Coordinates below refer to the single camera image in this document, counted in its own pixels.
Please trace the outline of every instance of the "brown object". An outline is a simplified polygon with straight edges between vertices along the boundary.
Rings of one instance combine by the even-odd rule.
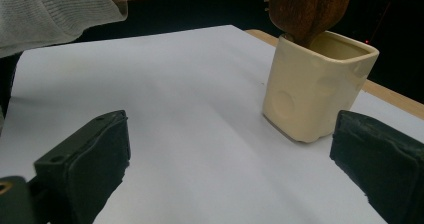
[[[269,0],[272,23],[286,38],[308,48],[319,33],[343,17],[349,0]]]

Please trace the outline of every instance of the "ceramic cup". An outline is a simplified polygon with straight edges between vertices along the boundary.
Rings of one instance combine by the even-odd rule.
[[[296,141],[331,134],[338,112],[351,108],[378,55],[372,46],[328,31],[309,49],[281,36],[263,114]]]

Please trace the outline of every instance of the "white paper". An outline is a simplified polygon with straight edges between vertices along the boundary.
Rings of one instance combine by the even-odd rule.
[[[27,51],[0,139],[0,176],[107,112],[132,157],[95,223],[385,223],[329,158],[262,115],[275,48],[233,26]],[[423,121],[361,92],[352,111],[424,141]]]

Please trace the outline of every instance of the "person's arm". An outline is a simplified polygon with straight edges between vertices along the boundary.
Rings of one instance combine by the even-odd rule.
[[[127,0],[0,0],[0,58],[125,20]]]

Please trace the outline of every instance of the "gray sleeve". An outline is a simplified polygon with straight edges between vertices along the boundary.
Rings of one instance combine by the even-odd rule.
[[[0,0],[0,57],[70,42],[92,26],[125,20],[111,0]]]

